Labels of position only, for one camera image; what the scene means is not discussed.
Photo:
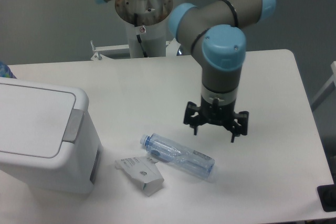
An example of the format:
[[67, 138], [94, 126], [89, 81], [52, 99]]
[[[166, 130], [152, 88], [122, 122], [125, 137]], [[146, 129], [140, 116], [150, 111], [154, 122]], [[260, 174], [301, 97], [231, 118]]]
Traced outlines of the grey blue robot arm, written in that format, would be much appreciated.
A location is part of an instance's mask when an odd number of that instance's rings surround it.
[[184, 123], [196, 130], [206, 123], [224, 127], [233, 137], [248, 132], [247, 111], [234, 111], [246, 54], [242, 29], [270, 17], [276, 0], [216, 0], [198, 8], [172, 0], [95, 0], [115, 2], [127, 29], [132, 58], [166, 54], [167, 30], [202, 68], [201, 103], [189, 102]]

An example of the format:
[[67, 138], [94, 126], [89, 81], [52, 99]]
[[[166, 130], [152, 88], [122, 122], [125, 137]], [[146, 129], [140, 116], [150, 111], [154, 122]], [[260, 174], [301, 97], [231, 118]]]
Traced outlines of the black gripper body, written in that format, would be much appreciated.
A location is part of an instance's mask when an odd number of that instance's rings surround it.
[[201, 108], [199, 111], [199, 126], [204, 124], [212, 124], [223, 126], [225, 129], [233, 129], [234, 123], [234, 107], [236, 101], [227, 104], [219, 105], [208, 103], [201, 97]]

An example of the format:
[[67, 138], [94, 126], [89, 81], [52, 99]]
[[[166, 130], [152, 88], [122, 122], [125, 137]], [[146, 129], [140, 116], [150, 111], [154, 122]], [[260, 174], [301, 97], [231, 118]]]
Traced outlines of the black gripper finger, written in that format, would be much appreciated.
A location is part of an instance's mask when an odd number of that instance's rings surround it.
[[201, 107], [197, 106], [195, 103], [188, 101], [185, 109], [183, 123], [189, 125], [193, 129], [193, 134], [197, 135], [198, 127], [201, 125], [199, 113]]
[[232, 133], [231, 142], [233, 143], [235, 137], [239, 137], [241, 135], [247, 135], [248, 133], [248, 120], [249, 120], [249, 112], [241, 111], [239, 113], [234, 112], [234, 117], [232, 121], [232, 125], [230, 128], [230, 132]]

